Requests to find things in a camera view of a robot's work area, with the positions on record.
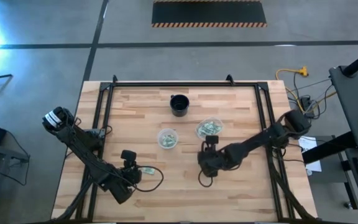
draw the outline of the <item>wooden table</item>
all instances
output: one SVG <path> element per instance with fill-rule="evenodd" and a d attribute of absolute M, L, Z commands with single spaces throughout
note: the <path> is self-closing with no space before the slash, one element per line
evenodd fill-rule
<path fill-rule="evenodd" d="M 99 84 L 85 82 L 83 85 L 76 115 L 82 119 L 80 126 L 84 129 L 92 125 Z M 290 109 L 284 84 L 282 81 L 268 81 L 268 85 L 275 117 L 278 118 Z M 172 115 L 169 106 L 172 94 L 184 94 L 190 99 L 186 116 L 177 118 Z M 265 102 L 264 111 L 268 121 Z M 262 148 L 252 151 L 238 170 L 219 171 L 212 187 L 204 188 L 198 183 L 200 167 L 196 153 L 202 140 L 195 134 L 195 128 L 210 116 L 224 123 L 218 149 L 232 142 L 242 142 L 261 131 L 255 92 L 251 87 L 115 88 L 109 116 L 112 133 L 106 137 L 103 159 L 122 167 L 121 151 L 135 151 L 138 164 L 158 167 L 163 171 L 165 180 L 153 192 L 134 192 L 122 205 L 109 192 L 98 189 L 94 221 L 276 221 L 266 155 Z M 178 133 L 179 143 L 174 149 L 166 150 L 158 146 L 157 133 L 163 128 L 172 128 Z M 302 160 L 300 149 L 288 147 L 285 158 Z M 291 190 L 307 211 L 316 216 L 304 165 L 285 162 L 285 167 Z M 84 165 L 74 155 L 65 161 L 52 217 L 63 213 L 78 193 L 83 169 Z M 151 189 L 159 180 L 158 173 L 143 174 L 138 187 Z M 209 182 L 203 175 L 201 180 Z M 287 214 L 283 194 L 280 194 L 284 214 Z"/>

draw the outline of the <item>black floor mat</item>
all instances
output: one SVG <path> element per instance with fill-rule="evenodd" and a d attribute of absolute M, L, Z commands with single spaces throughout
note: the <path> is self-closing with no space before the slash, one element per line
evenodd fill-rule
<path fill-rule="evenodd" d="M 260 1 L 156 0 L 152 27 L 266 27 Z"/>

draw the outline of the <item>plastic container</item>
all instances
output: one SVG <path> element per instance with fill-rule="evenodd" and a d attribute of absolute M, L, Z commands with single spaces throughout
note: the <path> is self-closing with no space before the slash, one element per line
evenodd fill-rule
<path fill-rule="evenodd" d="M 206 135 L 205 135 L 205 134 L 199 134 L 199 133 L 198 133 L 198 129 L 199 129 L 202 125 L 204 125 L 205 123 L 209 123 L 209 122 L 213 122 L 216 126 L 221 127 L 221 130 L 218 131 L 217 133 L 214 133 L 214 135 L 219 134 L 219 133 L 223 130 L 223 123 L 222 123 L 222 121 L 221 121 L 220 119 L 215 118 L 215 117 L 207 118 L 207 119 L 205 119 L 204 121 L 200 122 L 200 123 L 197 125 L 197 127 L 196 127 L 196 134 L 197 134 L 197 136 L 198 136 L 200 139 L 205 140 L 205 136 L 206 136 Z"/>
<path fill-rule="evenodd" d="M 176 142 L 174 143 L 173 146 L 170 146 L 170 147 L 163 146 L 162 145 L 163 137 L 167 136 L 167 135 L 170 135 L 170 134 L 173 136 L 173 138 L 175 138 Z M 172 148 L 174 148 L 178 144 L 178 141 L 179 141 L 179 136 L 178 136 L 178 133 L 174 129 L 165 128 L 165 129 L 161 130 L 157 135 L 157 142 L 160 145 L 160 147 L 163 148 L 163 149 L 172 149 Z"/>

